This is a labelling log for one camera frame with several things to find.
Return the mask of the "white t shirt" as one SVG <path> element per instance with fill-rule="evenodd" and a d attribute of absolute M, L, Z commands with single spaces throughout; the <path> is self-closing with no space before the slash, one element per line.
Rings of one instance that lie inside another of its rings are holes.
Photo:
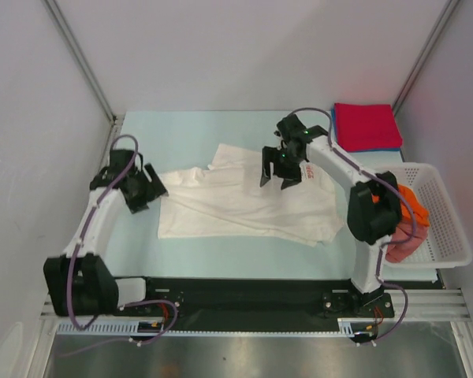
<path fill-rule="evenodd" d="M 335 185 L 317 165 L 300 165 L 299 184 L 261 186 L 261 155 L 220 144 L 207 167 L 163 173 L 158 238 L 260 236 L 308 246 L 331 243 L 343 228 Z"/>

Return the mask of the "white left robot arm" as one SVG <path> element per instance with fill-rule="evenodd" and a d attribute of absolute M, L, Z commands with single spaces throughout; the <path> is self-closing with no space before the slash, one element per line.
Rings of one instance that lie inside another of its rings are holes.
<path fill-rule="evenodd" d="M 145 279 L 118 279 L 107 268 L 104 254 L 120 213 L 146 210 L 167 190 L 142 154 L 125 149 L 110 152 L 108 164 L 89 189 L 88 206 L 72 240 L 61 256 L 43 265 L 54 312 L 67 317 L 67 298 L 72 295 L 74 316 L 112 314 L 128 303 L 143 315 L 153 313 L 158 295 L 146 288 Z"/>

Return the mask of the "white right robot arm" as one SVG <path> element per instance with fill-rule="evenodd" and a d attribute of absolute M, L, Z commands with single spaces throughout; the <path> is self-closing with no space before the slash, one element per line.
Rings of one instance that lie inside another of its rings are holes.
<path fill-rule="evenodd" d="M 292 139 L 282 143 L 281 148 L 263 147 L 260 185 L 274 176 L 282 179 L 281 189 L 297 185 L 303 179 L 303 162 L 323 169 L 345 191 L 346 224 L 356 239 L 351 281 L 357 291 L 349 294 L 348 308 L 357 316 L 366 316 L 376 307 L 372 292 L 381 286 L 379 254 L 390 243 L 402 218 L 397 179 L 389 171 L 365 168 L 324 135 L 309 143 Z"/>

